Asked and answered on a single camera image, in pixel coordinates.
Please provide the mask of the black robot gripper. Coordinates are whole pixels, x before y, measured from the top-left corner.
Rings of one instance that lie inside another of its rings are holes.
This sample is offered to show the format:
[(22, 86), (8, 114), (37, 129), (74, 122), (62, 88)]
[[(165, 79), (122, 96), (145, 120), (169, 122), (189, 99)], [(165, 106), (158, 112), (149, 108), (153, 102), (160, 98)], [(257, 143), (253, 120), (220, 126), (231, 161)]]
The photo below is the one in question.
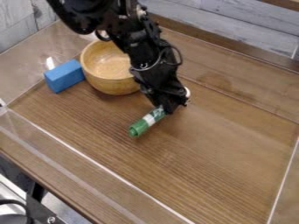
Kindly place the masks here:
[(190, 94), (174, 95), (177, 88), (182, 88), (177, 78), (177, 68), (181, 62), (173, 55), (158, 55), (145, 59), (140, 55), (129, 57), (130, 74), (140, 85), (140, 91), (157, 107), (161, 106), (166, 115), (172, 114), (178, 106), (185, 106)]

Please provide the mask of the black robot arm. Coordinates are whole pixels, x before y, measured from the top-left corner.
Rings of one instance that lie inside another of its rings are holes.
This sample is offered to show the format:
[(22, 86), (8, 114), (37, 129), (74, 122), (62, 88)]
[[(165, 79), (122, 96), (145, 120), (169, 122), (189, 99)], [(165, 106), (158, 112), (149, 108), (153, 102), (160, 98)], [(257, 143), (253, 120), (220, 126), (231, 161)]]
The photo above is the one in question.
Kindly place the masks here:
[(45, 0), (61, 22), (81, 35), (110, 41), (129, 58), (129, 72), (144, 96), (170, 114), (186, 104), (177, 78), (178, 49), (161, 38), (158, 24), (137, 0)]

